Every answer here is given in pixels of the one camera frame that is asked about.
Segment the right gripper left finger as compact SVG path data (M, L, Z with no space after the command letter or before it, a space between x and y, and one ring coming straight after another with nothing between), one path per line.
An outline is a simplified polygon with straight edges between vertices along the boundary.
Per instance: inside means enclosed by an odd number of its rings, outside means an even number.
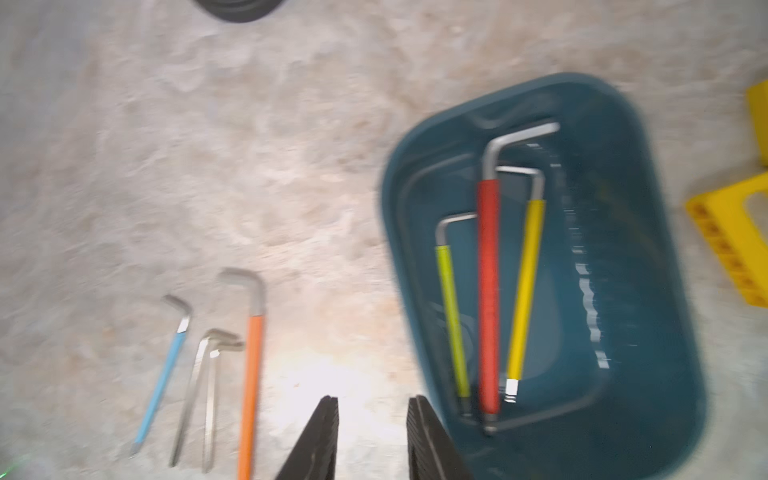
M318 402L276 480L333 480L338 427L338 398L326 395Z

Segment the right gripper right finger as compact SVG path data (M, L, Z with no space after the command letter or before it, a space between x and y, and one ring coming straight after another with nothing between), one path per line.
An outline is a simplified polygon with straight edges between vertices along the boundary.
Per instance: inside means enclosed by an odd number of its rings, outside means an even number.
M406 429L411 480L473 479L425 396L409 399Z

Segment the green hex key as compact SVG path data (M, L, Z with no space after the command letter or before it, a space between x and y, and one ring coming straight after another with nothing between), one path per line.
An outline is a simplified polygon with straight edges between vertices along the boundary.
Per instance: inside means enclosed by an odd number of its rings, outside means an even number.
M475 212L449 215L441 219L435 229L437 269L453 364L454 381L457 397L459 399L460 411L464 417L470 417L472 415L471 389L463 347L462 325L460 321L452 255L448 242L447 230L451 224L472 220L476 217L477 214Z

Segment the orange hex key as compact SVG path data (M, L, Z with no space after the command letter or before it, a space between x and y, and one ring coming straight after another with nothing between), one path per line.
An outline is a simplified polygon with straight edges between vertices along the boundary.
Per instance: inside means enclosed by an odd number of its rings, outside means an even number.
M264 323L266 315L266 286L256 273L246 269L224 268L219 279L240 284L249 293L249 321L245 339L245 377L237 478L249 480L253 476L256 441L256 421L263 353Z

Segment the bare steel hex key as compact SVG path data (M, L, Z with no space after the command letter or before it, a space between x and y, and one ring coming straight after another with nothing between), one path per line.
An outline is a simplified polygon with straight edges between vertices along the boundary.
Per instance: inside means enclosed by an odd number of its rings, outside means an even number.
M202 472L204 474L209 473L213 469L215 460L219 357L221 356L222 351L241 351L243 348L244 342L242 340L219 341L213 345L212 350L207 354L207 384L202 460Z
M227 346L233 345L235 348L240 348L243 345L243 342L238 335L231 332L226 332L221 329L208 330L199 341L194 356L190 377L186 386L183 407L174 438L171 457L168 463L170 468L175 467L181 457L187 429L191 415L194 411L194 404L199 391L199 381L204 361L210 355L213 345L218 345L220 343L224 343Z

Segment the yellow hex key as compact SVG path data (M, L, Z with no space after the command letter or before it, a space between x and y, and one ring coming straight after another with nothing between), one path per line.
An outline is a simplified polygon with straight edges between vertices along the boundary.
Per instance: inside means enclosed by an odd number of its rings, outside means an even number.
M530 198L526 207L517 294L508 351L507 378L504 388L504 401L514 404L517 402L519 385L523 376L534 299L546 210L546 201L544 200L545 176L538 169L526 167L499 166L497 172L524 175L531 179Z

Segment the red hex key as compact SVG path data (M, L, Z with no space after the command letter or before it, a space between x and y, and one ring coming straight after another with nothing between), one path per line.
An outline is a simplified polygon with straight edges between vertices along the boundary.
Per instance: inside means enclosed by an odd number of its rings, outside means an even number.
M497 168L502 150L557 132L560 125L548 122L492 139L481 159L477 183L478 286L479 286L479 403L482 428L492 436L504 393L499 393L500 348L500 182Z

